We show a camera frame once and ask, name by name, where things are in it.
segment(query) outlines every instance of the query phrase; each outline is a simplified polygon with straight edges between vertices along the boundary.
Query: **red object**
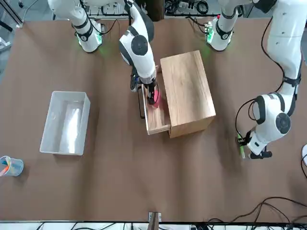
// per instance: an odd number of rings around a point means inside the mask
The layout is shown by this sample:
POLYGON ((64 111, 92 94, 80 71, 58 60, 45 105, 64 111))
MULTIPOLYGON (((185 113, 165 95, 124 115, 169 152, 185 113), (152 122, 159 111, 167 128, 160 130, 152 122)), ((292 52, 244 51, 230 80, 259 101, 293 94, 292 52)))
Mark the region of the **red object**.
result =
POLYGON ((158 108, 158 107, 159 107, 159 104, 160 104, 160 101, 161 101, 161 94, 160 94, 160 92, 158 92, 157 90, 155 90, 155 91, 154 91, 154 97, 153 97, 153 99, 154 99, 154 101, 155 101, 155 104, 153 104, 152 106, 158 108))

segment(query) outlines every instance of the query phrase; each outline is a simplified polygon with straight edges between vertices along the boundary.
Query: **wooden box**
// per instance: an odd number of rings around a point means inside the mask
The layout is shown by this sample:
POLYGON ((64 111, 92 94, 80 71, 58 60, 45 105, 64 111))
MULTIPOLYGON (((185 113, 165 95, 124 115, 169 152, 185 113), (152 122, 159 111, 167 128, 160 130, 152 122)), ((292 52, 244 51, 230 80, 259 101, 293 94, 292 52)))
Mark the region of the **wooden box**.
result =
POLYGON ((171 138, 205 130, 215 117, 215 109, 200 52, 193 51, 161 59, 157 73, 161 101, 149 105, 143 87, 143 103, 148 135, 168 131, 171 138))

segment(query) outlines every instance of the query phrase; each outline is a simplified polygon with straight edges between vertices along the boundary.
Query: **brown tabletop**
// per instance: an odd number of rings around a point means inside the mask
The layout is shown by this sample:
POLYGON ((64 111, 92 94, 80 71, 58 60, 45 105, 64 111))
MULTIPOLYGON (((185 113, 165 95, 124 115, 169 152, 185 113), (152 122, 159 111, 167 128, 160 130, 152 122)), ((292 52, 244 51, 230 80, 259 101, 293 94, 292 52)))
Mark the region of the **brown tabletop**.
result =
MULTIPOLYGON (((129 89, 131 67, 118 50, 128 21, 115 24, 92 54, 78 45, 69 22, 26 23, 16 32, 0 85, 0 153, 23 159, 25 169, 18 178, 0 179, 0 219, 146 221, 148 211, 158 211, 163 221, 229 221, 268 196, 307 203, 300 168, 307 143, 305 65, 292 129, 268 145, 273 157, 244 161, 235 142, 239 106, 282 80, 260 47, 267 22, 238 20, 225 52, 206 46, 188 19, 155 23, 156 63, 199 49, 216 109, 207 130, 174 139, 166 132, 148 136, 140 119, 137 95, 129 89), (81 157, 39 152, 53 91, 82 91, 90 98, 81 157)), ((254 125, 243 109, 239 130, 254 125)), ((307 211, 282 200, 271 204, 291 219, 307 211)), ((282 222, 267 207, 258 221, 282 222)))

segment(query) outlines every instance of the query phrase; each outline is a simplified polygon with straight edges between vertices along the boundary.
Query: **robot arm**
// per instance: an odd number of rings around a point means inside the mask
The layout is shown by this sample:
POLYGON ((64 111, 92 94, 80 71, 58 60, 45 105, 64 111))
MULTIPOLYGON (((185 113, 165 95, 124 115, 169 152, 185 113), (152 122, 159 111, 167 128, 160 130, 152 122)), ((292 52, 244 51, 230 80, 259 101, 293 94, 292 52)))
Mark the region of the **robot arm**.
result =
MULTIPOLYGON (((219 0, 222 14, 208 25, 207 42, 215 50, 224 50, 230 42, 233 26, 237 19, 238 5, 250 0, 219 0)), ((268 38, 268 57, 283 70, 283 82, 278 92, 256 97, 253 113, 257 125, 240 145, 247 145, 252 159, 266 158, 268 143, 285 136, 291 127, 290 116, 295 108, 298 85, 301 80, 301 39, 307 19, 307 0, 253 0, 256 8, 268 12, 273 8, 272 25, 268 38)))
MULTIPOLYGON (((88 0, 87 3, 101 6, 115 1, 123 5, 134 20, 119 40, 120 52, 124 60, 132 66, 130 88, 134 91, 138 84, 144 84, 148 89, 149 104, 155 104, 156 71, 149 44, 154 37, 154 23, 133 0, 88 0)), ((71 21, 83 50, 93 52, 102 44, 101 24, 89 19, 85 10, 76 2, 48 0, 51 10, 56 15, 71 21)))
POLYGON ((139 84, 144 84, 148 89, 149 104, 155 104, 156 70, 149 44, 154 37, 154 23, 135 2, 125 1, 125 10, 130 12, 133 23, 120 38, 119 50, 124 60, 132 66, 130 89, 135 91, 139 84))
POLYGON ((306 19, 306 0, 278 0, 274 5, 267 51, 270 58, 282 67, 284 76, 278 92, 255 99, 253 110, 257 125, 246 140, 252 157, 265 156, 266 145, 282 138, 290 130, 290 116, 295 109, 301 81, 301 39, 306 19))

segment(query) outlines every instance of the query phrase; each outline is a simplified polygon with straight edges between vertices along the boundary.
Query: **clear plastic cup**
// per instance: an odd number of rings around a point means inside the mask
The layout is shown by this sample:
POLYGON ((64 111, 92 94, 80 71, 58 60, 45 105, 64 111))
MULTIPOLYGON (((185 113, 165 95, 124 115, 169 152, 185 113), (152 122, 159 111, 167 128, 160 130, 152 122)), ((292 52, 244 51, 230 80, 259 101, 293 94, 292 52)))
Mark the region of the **clear plastic cup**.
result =
POLYGON ((1 176, 19 176, 24 169, 24 162, 8 156, 0 158, 0 175, 1 176), (6 167, 9 167, 5 173, 1 173, 6 167))

